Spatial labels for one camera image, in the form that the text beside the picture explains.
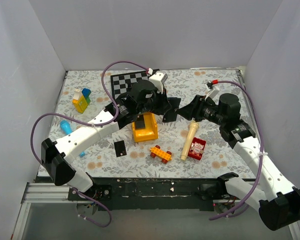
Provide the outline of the red owl toy block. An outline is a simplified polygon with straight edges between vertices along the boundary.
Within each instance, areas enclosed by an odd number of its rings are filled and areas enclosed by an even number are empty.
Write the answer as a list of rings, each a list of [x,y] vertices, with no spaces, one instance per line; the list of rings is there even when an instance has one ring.
[[[203,156],[205,146],[205,140],[194,137],[191,142],[191,146],[189,148],[187,156],[200,161]]]

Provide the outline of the black leather card holder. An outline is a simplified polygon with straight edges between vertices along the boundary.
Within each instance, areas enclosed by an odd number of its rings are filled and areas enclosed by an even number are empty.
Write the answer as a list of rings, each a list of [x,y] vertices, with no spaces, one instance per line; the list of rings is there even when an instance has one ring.
[[[162,122],[163,123],[171,123],[177,120],[178,109],[180,106],[181,98],[178,97],[168,97],[168,102],[171,105],[171,108],[163,115]]]

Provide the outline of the yellow plastic bin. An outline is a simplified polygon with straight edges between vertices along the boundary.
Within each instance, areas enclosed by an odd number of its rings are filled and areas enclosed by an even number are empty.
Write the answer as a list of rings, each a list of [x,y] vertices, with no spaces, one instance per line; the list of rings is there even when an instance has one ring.
[[[135,129],[135,122],[132,123],[132,133],[135,143],[146,142],[158,139],[158,125],[153,113],[147,112],[143,114],[145,121],[145,129]]]

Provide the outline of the aluminium frame rail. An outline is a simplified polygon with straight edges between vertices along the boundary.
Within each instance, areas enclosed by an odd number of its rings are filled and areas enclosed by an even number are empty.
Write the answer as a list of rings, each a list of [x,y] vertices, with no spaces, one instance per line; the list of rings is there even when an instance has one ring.
[[[72,203],[68,200],[69,189],[69,186],[53,183],[27,183],[10,239],[22,239],[32,204]]]

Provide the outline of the colourful stacked toy blocks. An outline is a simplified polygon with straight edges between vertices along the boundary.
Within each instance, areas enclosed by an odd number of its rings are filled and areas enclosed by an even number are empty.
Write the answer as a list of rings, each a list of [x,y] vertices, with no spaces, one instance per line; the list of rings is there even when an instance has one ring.
[[[72,97],[72,104],[78,113],[83,114],[88,105],[90,104],[91,90],[88,88],[75,89]]]

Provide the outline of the cream toy microphone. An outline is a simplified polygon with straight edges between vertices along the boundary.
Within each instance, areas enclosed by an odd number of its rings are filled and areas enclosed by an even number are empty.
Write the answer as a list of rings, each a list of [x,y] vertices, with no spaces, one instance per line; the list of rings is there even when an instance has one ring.
[[[186,158],[188,157],[189,149],[191,147],[193,138],[195,137],[198,128],[199,128],[199,123],[192,120],[191,123],[189,124],[188,133],[180,155],[180,159],[182,161],[185,161]]]

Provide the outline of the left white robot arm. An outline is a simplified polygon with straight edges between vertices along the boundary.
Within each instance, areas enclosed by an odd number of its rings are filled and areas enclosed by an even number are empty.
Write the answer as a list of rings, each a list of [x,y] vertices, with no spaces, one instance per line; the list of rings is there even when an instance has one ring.
[[[135,122],[139,115],[164,115],[172,108],[167,91],[160,80],[141,80],[129,92],[121,94],[107,105],[94,119],[72,133],[41,143],[41,162],[56,186],[69,185],[79,190],[85,200],[96,196],[92,178],[72,162],[99,140]]]

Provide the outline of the floral table mat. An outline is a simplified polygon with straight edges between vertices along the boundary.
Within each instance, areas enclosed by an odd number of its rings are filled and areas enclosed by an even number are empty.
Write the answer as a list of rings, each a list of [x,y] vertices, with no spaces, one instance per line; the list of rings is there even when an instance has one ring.
[[[254,127],[251,109],[246,105],[246,97],[241,91],[242,74],[237,69],[183,69],[168,70],[165,82],[167,95],[181,98],[180,105],[189,104],[195,95],[205,95],[205,83],[219,80],[221,93],[232,93],[238,96],[241,104],[241,118]],[[106,74],[101,71],[69,71],[64,80],[58,98],[56,112],[76,120],[88,122],[93,119],[108,103],[107,92],[111,90],[111,76],[117,71]],[[75,89],[91,90],[90,104],[79,113],[72,99]],[[196,137],[206,141],[201,160],[187,158],[180,160],[181,151],[189,130],[189,121],[178,117],[176,121],[164,123],[161,116],[156,117],[158,139],[136,143],[132,126],[104,137],[85,151],[83,157],[76,157],[72,165],[89,173],[92,177],[114,178],[217,178],[228,172],[234,172],[241,178],[252,179],[245,161],[230,148],[220,135],[219,127],[209,121],[202,121]],[[124,141],[127,155],[116,157],[114,142]],[[161,150],[172,153],[167,164],[161,159],[152,158],[151,148],[156,145]]]

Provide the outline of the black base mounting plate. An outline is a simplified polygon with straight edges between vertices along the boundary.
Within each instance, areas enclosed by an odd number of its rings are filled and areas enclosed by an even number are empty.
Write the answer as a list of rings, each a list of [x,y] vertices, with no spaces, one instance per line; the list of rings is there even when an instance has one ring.
[[[215,178],[97,178],[89,196],[109,210],[213,211],[214,203],[238,201]]]

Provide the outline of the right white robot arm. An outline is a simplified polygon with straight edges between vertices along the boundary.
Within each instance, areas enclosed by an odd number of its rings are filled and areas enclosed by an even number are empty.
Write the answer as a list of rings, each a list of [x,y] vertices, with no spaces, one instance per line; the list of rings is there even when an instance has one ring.
[[[221,137],[244,160],[255,175],[249,185],[231,172],[218,177],[217,195],[231,195],[255,209],[265,226],[278,230],[300,220],[300,188],[295,187],[275,166],[254,130],[241,119],[239,98],[231,93],[219,97],[218,104],[207,96],[196,95],[177,113],[187,120],[207,120],[219,126]]]

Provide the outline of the black white chessboard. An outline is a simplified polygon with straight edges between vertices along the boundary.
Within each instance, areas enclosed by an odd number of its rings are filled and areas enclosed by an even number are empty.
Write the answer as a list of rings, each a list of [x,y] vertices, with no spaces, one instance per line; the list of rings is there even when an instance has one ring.
[[[116,100],[121,94],[129,92],[132,85],[140,80],[148,80],[145,70],[115,74],[110,77],[112,97]]]

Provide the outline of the orange toy car block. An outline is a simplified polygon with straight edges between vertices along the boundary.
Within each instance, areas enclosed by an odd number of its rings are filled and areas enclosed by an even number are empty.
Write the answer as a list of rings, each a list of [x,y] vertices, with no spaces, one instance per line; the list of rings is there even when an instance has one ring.
[[[163,164],[167,164],[172,160],[172,153],[170,151],[163,151],[159,145],[150,148],[150,156],[152,158],[160,158]]]

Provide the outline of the blue toy microphone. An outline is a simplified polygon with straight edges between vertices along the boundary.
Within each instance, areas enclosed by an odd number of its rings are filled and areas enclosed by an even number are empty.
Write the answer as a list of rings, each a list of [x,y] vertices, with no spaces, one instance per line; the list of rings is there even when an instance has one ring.
[[[66,120],[62,120],[59,123],[59,127],[65,135],[70,135],[73,132],[70,123]]]

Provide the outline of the black card on table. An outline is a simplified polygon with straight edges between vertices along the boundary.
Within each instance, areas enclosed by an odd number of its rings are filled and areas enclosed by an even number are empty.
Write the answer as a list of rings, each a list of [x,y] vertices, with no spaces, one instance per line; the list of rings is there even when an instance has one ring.
[[[125,142],[123,140],[114,142],[114,150],[117,158],[127,155]]]

